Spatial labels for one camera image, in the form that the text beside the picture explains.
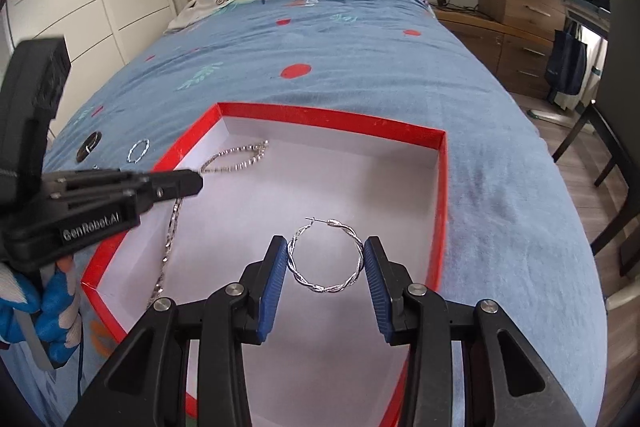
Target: hand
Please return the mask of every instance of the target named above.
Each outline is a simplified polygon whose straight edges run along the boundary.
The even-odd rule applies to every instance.
[[[13,344],[24,340],[14,309],[28,314],[42,311],[34,325],[36,334],[49,343],[49,358],[65,363],[80,343],[79,304],[71,257],[56,263],[55,273],[42,296],[24,275],[0,263],[0,341]]]

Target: blue rubber pad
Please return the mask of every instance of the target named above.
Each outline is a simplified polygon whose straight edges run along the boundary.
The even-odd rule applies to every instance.
[[[276,261],[273,263],[269,280],[260,299],[260,322],[258,323],[258,338],[261,342],[267,339],[267,335],[273,329],[273,322],[276,319],[276,310],[282,292],[282,283],[287,272],[287,241],[282,238],[282,243],[278,249]]]
[[[392,333],[391,297],[386,291],[385,283],[382,280],[382,272],[369,239],[364,243],[364,269],[367,273],[367,282],[369,283],[373,309],[376,312],[378,329],[384,335],[385,341],[389,342]]]

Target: bed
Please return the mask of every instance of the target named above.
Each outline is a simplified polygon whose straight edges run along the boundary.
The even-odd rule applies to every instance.
[[[81,167],[152,169],[216,102],[322,107],[443,129],[449,143],[445,298],[494,298],[573,400],[596,423],[607,328],[596,267],[577,211],[546,144],[510,95],[433,16],[425,0],[238,0],[163,36],[119,71],[60,132],[46,169],[75,169],[79,145],[100,130]],[[93,250],[76,256],[80,269]],[[83,302],[84,376],[104,346]],[[3,355],[34,409],[62,423],[76,399],[78,356],[55,375],[22,346]],[[460,370],[459,349],[454,365]],[[454,425],[463,382],[454,379]]]

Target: wooden floor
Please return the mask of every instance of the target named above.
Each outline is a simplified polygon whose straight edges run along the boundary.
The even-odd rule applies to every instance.
[[[514,94],[513,98],[524,112],[530,108],[561,112],[543,100],[519,94]],[[545,139],[550,153],[556,150],[569,131],[565,127],[542,120],[530,120]],[[626,197],[626,184],[618,168],[613,170],[600,187],[593,185],[609,158],[607,148],[597,135],[582,132],[558,161],[558,168],[574,200],[589,241],[617,214]],[[624,233],[620,233],[596,256],[600,284],[605,296],[629,283],[629,279],[621,278],[618,272],[618,246],[637,225],[638,221],[633,220]],[[608,426],[618,413],[640,370],[640,298],[610,312],[607,324],[607,380],[598,427]]]

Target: screw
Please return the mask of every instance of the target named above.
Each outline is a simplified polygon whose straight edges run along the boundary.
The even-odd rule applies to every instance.
[[[237,297],[238,295],[242,295],[244,293],[244,286],[239,282],[232,282],[227,285],[225,288],[225,293],[227,295],[231,295],[232,297]]]
[[[409,293],[411,293],[411,295],[415,295],[419,297],[427,293],[427,286],[425,286],[424,284],[414,282],[414,283],[411,283],[409,286],[407,286],[407,290],[409,291]]]
[[[480,301],[480,309],[485,313],[497,313],[498,303],[491,299],[484,299]]]
[[[171,307],[171,300],[166,297],[156,299],[154,302],[154,309],[157,312],[165,312]]]

